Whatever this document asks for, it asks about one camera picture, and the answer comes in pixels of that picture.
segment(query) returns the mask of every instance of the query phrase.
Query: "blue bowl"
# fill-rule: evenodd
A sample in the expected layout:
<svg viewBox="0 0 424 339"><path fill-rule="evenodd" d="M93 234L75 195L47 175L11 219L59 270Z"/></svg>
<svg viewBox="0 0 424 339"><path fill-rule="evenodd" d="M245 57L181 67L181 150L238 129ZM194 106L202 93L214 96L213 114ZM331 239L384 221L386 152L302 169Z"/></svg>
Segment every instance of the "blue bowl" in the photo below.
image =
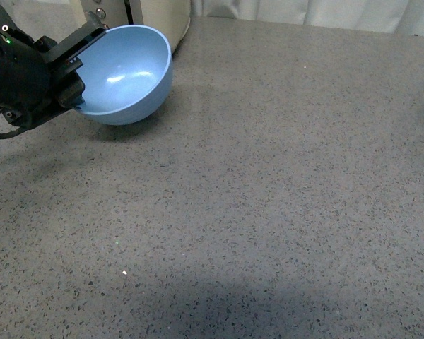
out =
<svg viewBox="0 0 424 339"><path fill-rule="evenodd" d="M167 38L154 28L127 25L108 30L78 57L85 83L84 103L76 110L108 125L126 125L153 113L172 85Z"/></svg>

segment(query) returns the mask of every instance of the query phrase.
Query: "speckled countertop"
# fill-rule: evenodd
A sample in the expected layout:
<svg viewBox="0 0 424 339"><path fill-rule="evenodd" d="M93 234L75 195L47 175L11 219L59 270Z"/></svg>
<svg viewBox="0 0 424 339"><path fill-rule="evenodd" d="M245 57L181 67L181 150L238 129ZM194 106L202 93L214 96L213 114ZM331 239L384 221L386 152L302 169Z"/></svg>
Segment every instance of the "speckled countertop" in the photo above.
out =
<svg viewBox="0 0 424 339"><path fill-rule="evenodd" d="M424 38L194 18L147 120L0 141L0 338L424 338Z"/></svg>

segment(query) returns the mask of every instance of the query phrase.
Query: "white curtain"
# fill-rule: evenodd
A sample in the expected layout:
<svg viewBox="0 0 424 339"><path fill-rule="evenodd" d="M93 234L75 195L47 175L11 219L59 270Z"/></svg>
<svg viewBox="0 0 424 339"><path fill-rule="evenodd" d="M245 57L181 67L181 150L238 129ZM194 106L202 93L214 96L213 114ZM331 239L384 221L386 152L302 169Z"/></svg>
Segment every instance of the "white curtain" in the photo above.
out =
<svg viewBox="0 0 424 339"><path fill-rule="evenodd" d="M424 35L424 0L192 0L196 16Z"/></svg>

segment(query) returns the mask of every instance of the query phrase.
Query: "white appliance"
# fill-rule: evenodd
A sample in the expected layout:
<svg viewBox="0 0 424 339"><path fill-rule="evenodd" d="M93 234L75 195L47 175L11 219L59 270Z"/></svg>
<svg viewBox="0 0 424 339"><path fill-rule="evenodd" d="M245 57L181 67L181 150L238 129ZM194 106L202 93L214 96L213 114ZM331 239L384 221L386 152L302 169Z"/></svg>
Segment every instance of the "white appliance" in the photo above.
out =
<svg viewBox="0 0 424 339"><path fill-rule="evenodd" d="M161 31L173 52L190 24L190 0L81 0L109 28L136 24Z"/></svg>

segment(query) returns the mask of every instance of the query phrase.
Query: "gray countertop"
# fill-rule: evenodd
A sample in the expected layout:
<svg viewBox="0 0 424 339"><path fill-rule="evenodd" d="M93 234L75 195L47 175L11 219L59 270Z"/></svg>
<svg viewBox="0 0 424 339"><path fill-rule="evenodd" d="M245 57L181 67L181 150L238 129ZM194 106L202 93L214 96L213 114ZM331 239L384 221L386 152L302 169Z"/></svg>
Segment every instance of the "gray countertop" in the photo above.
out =
<svg viewBox="0 0 424 339"><path fill-rule="evenodd" d="M0 338L424 338L424 37L194 18L174 59L140 123L0 141Z"/></svg>

